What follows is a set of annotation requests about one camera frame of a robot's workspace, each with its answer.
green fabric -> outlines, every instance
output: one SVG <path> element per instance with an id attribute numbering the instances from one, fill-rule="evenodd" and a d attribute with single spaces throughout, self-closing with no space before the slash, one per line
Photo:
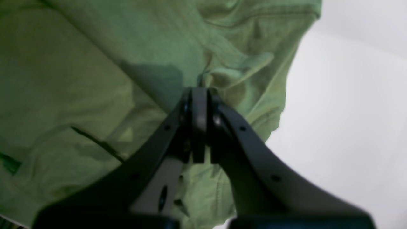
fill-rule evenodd
<path id="1" fill-rule="evenodd" d="M 218 88 L 266 140 L 320 8 L 320 0 L 0 1 L 0 214 L 31 226 L 43 206 L 120 165 L 71 126 L 127 159 L 187 86 Z M 184 228 L 235 214 L 219 166 L 186 165 L 179 184 L 173 215 Z"/>

screw hole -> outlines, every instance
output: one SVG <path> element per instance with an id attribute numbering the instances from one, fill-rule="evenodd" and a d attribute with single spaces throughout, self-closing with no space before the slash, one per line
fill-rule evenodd
<path id="1" fill-rule="evenodd" d="M 161 190 L 160 199 L 158 201 L 158 212 L 161 212 L 164 209 L 165 201 L 167 200 L 167 192 L 168 188 L 167 185 L 165 185 Z"/>
<path id="2" fill-rule="evenodd" d="M 140 174 L 138 174 L 138 173 L 135 173 L 135 174 L 132 174 L 132 175 L 130 175 L 130 180 L 137 180 L 137 179 L 139 179 L 140 178 Z"/>
<path id="3" fill-rule="evenodd" d="M 271 175 L 270 178 L 275 182 L 281 181 L 281 177 L 277 175 Z"/>

white wall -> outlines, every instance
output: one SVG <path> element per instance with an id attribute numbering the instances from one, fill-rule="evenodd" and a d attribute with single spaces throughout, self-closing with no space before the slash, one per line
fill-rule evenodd
<path id="1" fill-rule="evenodd" d="M 267 144 L 380 229 L 407 228 L 407 59 L 310 31 Z"/>

black arm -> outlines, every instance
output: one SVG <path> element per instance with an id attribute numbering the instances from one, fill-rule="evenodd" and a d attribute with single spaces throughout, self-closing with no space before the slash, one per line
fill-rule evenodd
<path id="1" fill-rule="evenodd" d="M 316 187 L 276 157 L 214 89 L 189 88 L 153 136 L 112 173 L 38 215 L 34 229 L 177 229 L 169 212 L 190 154 L 228 175 L 231 229 L 373 229 L 368 213 Z"/>

green shirt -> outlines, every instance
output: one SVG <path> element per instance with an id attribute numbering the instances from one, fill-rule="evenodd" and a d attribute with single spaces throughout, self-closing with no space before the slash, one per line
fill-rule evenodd
<path id="1" fill-rule="evenodd" d="M 0 215 L 36 213 L 100 179 L 150 137 L 188 86 L 216 87 L 265 141 L 321 0 L 0 2 Z M 173 209 L 185 229 L 235 214 L 218 165 L 188 164 Z"/>

